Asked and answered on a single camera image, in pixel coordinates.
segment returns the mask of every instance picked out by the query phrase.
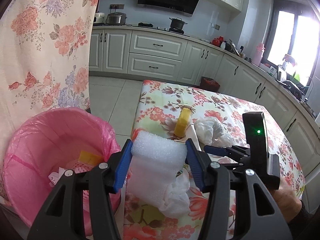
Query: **pink basket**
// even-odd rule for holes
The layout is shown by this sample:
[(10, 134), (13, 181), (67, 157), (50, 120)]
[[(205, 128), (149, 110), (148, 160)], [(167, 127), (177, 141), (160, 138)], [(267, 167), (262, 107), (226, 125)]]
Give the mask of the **pink basket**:
[[(29, 227), (52, 190), (49, 174), (58, 172), (59, 167), (74, 168), (82, 150), (102, 155), (107, 161), (121, 148), (108, 122), (75, 107), (38, 114), (13, 134), (4, 159), (4, 186), (17, 214)], [(110, 199), (115, 212), (120, 192), (110, 194)], [(88, 236), (92, 230), (85, 210), (84, 225)]]

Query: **window frame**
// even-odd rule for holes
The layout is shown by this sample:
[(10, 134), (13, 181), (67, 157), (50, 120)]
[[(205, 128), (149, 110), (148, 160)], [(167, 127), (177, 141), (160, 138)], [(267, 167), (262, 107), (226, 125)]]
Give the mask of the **window frame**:
[[(294, 39), (295, 39), (297, 25), (298, 25), (298, 16), (300, 16), (300, 15), (307, 16), (307, 17), (313, 18), (314, 20), (319, 21), (316, 14), (313, 11), (313, 9), (308, 5), (293, 2), (293, 1), (288, 1), (288, 0), (273, 0), (273, 10), (272, 10), (272, 15), (271, 15), (271, 22), (270, 22), (270, 26), (269, 26), (269, 30), (268, 30), (268, 35), (266, 38), (266, 43), (265, 43), (266, 49), (263, 54), (264, 61), (268, 60), (268, 57), (269, 57), (269, 54), (271, 51), (271, 47), (272, 47), (272, 44), (273, 44), (273, 41), (274, 41), (274, 38), (276, 35), (276, 28), (278, 25), (279, 11), (285, 11), (285, 12), (294, 14), (293, 31), (292, 31), (291, 41), (290, 41), (290, 45), (289, 45), (289, 49), (288, 49), (288, 53), (287, 53), (289, 55), (292, 53), (292, 49), (293, 49), (293, 45), (294, 45)], [(312, 70), (310, 73), (310, 77), (308, 79), (307, 86), (310, 85), (311, 80), (313, 78), (313, 75), (315, 73), (316, 64), (317, 64), (317, 60), (319, 57), (319, 49), (320, 49), (320, 35), (319, 35), (319, 44), (318, 44), (318, 48), (317, 48), (316, 59), (313, 64), (313, 67), (312, 67)]]

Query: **pink thermos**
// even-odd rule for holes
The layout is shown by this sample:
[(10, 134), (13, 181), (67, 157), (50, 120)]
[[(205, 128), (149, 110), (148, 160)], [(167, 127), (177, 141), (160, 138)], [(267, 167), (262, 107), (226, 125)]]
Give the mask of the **pink thermos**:
[(252, 59), (252, 64), (259, 66), (262, 60), (263, 53), (264, 53), (264, 44), (260, 43)]

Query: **window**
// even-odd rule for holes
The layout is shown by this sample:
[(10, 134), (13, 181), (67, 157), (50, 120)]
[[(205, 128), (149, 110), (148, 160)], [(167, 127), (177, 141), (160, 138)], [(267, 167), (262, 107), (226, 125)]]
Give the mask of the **window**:
[(274, 0), (264, 60), (282, 65), (284, 55), (291, 55), (297, 66), (288, 67), (287, 73), (295, 76), (299, 85), (309, 85), (319, 55), (319, 30), (320, 23), (310, 6)]

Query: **rice cooker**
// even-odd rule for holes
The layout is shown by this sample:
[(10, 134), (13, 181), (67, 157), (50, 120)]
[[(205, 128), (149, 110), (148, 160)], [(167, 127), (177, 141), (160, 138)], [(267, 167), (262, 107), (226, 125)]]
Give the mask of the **rice cooker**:
[(104, 13), (96, 12), (94, 14), (93, 23), (104, 23)]

